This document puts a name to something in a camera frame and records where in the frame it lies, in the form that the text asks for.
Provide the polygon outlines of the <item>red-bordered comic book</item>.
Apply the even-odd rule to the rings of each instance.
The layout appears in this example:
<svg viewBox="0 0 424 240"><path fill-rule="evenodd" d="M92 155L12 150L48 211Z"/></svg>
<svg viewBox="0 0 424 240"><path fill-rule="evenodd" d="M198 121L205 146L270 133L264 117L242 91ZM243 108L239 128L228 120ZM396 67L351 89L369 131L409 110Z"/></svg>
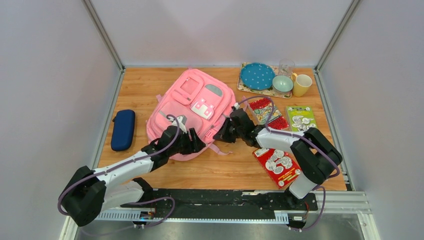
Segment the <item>red-bordered comic book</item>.
<svg viewBox="0 0 424 240"><path fill-rule="evenodd" d="M250 101L248 108L254 117L255 122L258 125L264 125L267 123L268 117L272 111L272 103L269 99L261 97L257 100ZM274 110L270 120L268 121L268 127L275 130L288 130L289 123L285 116L274 106Z"/></svg>

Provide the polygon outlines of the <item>pink student backpack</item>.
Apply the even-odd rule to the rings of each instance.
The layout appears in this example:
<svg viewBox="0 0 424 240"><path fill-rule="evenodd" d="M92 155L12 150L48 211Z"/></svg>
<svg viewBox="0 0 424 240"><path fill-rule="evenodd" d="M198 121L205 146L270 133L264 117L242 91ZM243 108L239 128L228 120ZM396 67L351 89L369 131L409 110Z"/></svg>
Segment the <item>pink student backpack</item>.
<svg viewBox="0 0 424 240"><path fill-rule="evenodd" d="M236 103L234 91L228 85L199 69L188 69L164 95L156 98L158 104L146 122L149 141L162 135L172 124L167 115L173 115L185 130L195 129L206 148L224 154L214 144L213 137Z"/></svg>

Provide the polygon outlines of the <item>red comic book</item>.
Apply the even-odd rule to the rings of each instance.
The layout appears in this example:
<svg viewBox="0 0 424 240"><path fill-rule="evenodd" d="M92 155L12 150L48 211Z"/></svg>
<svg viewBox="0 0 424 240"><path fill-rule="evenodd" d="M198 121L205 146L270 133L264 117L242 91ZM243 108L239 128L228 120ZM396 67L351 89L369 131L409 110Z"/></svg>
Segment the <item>red comic book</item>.
<svg viewBox="0 0 424 240"><path fill-rule="evenodd" d="M285 151L259 148L252 155L279 189L288 187L302 173L297 162Z"/></svg>

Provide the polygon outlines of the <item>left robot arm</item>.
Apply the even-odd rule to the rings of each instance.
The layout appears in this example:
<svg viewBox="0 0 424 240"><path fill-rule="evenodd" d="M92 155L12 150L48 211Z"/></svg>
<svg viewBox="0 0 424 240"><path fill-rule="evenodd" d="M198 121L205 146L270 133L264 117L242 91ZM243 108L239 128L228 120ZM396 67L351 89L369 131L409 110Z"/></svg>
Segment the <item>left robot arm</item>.
<svg viewBox="0 0 424 240"><path fill-rule="evenodd" d="M161 137L124 160L96 169L80 167L59 195L57 208L83 227L114 207L148 207L153 188L140 176L164 166L176 154L197 154L205 147L194 128L169 126Z"/></svg>

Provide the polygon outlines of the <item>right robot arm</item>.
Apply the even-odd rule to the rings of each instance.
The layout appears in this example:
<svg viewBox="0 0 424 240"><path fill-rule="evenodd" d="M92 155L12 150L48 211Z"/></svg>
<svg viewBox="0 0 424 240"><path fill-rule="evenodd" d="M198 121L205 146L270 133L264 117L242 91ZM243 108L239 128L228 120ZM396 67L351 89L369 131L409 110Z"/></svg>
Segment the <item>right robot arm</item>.
<svg viewBox="0 0 424 240"><path fill-rule="evenodd" d="M248 146L275 149L294 156L301 173L288 187L286 205L293 210L305 203L305 196L327 179L339 173L341 153L315 127L304 132L291 132L254 124L243 109L233 110L214 135L214 140L234 143L242 139Z"/></svg>

